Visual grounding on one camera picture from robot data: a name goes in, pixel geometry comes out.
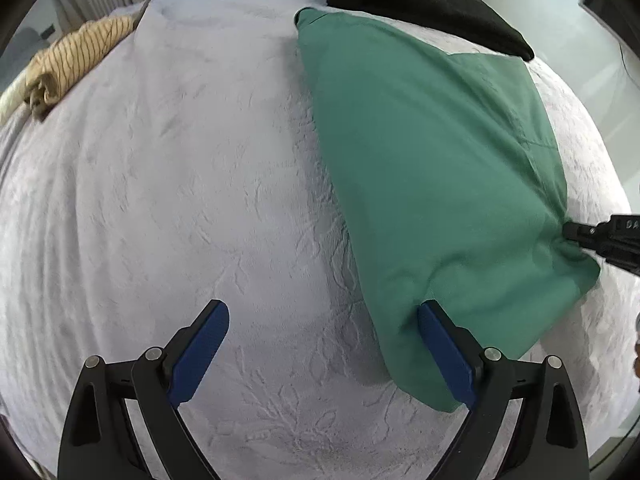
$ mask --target bed sheet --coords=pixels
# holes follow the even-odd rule
[[[434,412],[390,381],[318,153],[293,15],[323,3],[152,0],[46,121],[22,107],[0,130],[0,404],[47,468],[84,359],[163,345],[210,298],[228,304],[230,331],[180,412],[222,478],[423,479],[449,445],[465,409]],[[543,62],[528,67],[572,217],[628,212],[584,107]],[[638,299],[605,266],[526,355],[563,358],[591,452],[638,400]]]

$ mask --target black towel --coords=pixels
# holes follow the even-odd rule
[[[496,52],[533,59],[522,35],[482,0],[326,0],[331,7],[435,28]]]

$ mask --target white blanket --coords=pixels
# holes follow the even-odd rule
[[[51,470],[84,359],[164,345],[210,298],[228,304],[230,331],[180,411],[222,478],[424,480],[456,433],[464,409],[434,412],[390,382],[362,301],[293,25],[322,4],[152,0],[42,124],[23,107],[0,130],[0,396]],[[529,69],[572,217],[628,212],[584,107],[544,63]],[[604,267],[528,354],[564,360],[591,452],[638,398],[637,291]]]

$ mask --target blue gripper pad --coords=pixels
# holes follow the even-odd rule
[[[418,307],[420,337],[436,361],[453,398],[471,410],[476,403],[473,370],[429,303],[425,301]]]
[[[220,301],[174,365],[167,394],[174,408],[193,397],[228,329],[229,310]]]

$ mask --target black cable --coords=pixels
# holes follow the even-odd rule
[[[638,422],[640,422],[640,415],[638,415],[638,418],[636,418],[636,421],[631,425],[631,428],[629,429],[629,431],[626,432],[626,435],[624,437],[622,437],[622,440],[620,440],[619,443],[617,443],[613,449],[611,449],[611,451],[609,451],[603,459],[599,460],[598,463],[596,463],[596,465],[594,465],[593,467],[589,468],[589,472],[593,471],[594,469],[596,469],[600,464],[602,464],[607,458],[609,458],[611,455],[613,455],[616,450],[622,446],[622,444],[624,443],[624,441],[628,438],[628,436],[631,434],[631,432],[636,428],[636,426],[638,425]]]
[[[638,85],[636,80],[631,77],[631,74],[629,73],[629,69],[626,67],[625,53],[622,52],[622,45],[619,43],[618,46],[620,47],[620,57],[622,58],[622,66],[625,68],[626,75],[628,75],[629,79],[631,79],[631,82],[636,86],[636,88],[640,90],[640,85]]]

